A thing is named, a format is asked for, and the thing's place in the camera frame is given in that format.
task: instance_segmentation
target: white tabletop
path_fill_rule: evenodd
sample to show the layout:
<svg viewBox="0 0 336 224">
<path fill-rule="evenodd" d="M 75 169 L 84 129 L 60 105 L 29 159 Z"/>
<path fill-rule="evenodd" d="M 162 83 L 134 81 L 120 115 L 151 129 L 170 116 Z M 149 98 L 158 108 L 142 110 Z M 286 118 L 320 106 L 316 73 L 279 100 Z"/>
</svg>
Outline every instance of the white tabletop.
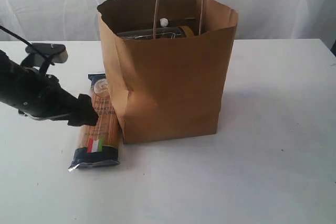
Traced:
<svg viewBox="0 0 336 224">
<path fill-rule="evenodd" d="M 50 68 L 87 93 L 98 41 Z M 20 62 L 25 46 L 0 42 Z M 121 164 L 67 168 L 79 128 L 0 104 L 1 223 L 336 223 L 336 58 L 317 39 L 237 40 L 218 133 L 127 145 Z"/>
</svg>

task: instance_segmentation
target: italian flag logo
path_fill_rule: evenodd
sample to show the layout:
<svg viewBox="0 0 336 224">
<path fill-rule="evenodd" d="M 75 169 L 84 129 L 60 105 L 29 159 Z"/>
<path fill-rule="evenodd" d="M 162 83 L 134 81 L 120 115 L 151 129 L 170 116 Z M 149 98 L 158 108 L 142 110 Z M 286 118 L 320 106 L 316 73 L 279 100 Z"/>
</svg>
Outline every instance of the italian flag logo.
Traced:
<svg viewBox="0 0 336 224">
<path fill-rule="evenodd" d="M 93 138 L 89 139 L 89 144 L 88 144 L 88 153 L 91 152 L 101 152 L 103 149 L 103 137 L 93 140 Z"/>
</svg>

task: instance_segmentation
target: paper bag handle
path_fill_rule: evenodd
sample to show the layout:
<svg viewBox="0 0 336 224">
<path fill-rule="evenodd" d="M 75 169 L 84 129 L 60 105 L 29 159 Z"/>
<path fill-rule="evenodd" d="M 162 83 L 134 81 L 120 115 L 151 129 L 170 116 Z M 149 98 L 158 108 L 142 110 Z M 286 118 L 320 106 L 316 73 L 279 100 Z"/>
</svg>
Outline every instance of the paper bag handle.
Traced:
<svg viewBox="0 0 336 224">
<path fill-rule="evenodd" d="M 158 9 L 159 9 L 159 2 L 160 0 L 156 0 L 155 2 L 155 12 L 154 12 L 154 24 L 153 24 L 153 39 L 156 39 L 156 21 L 157 21 L 157 13 L 158 13 Z M 203 0 L 201 3 L 201 16 L 200 16 L 200 21 L 199 21 L 199 29 L 198 29 L 198 35 L 201 35 L 201 31 L 202 31 L 202 21 L 203 21 Z"/>
</svg>

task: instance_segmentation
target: brown paper bag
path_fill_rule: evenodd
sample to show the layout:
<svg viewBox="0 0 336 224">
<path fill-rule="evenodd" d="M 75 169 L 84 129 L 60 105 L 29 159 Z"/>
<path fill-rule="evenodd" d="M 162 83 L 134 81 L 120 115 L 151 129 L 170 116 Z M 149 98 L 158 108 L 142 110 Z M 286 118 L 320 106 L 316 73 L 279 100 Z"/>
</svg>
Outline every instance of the brown paper bag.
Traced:
<svg viewBox="0 0 336 224">
<path fill-rule="evenodd" d="M 107 0 L 98 6 L 104 67 L 124 142 L 215 134 L 238 14 L 204 0 L 198 36 L 116 35 L 153 27 L 155 2 Z M 187 25 L 198 34 L 202 0 L 160 0 L 157 8 L 155 20 L 165 17 L 169 26 Z"/>
</svg>

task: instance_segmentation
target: pasta package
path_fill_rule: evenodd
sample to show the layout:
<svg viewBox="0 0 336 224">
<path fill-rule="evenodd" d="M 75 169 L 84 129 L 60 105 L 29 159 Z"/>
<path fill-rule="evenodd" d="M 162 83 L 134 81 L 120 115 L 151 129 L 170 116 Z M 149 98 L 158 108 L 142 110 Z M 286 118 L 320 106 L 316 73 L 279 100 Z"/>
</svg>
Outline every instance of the pasta package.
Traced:
<svg viewBox="0 0 336 224">
<path fill-rule="evenodd" d="M 96 126 L 82 126 L 69 171 L 76 168 L 118 165 L 121 129 L 112 107 L 105 74 L 89 74 L 92 105 L 99 115 Z"/>
</svg>

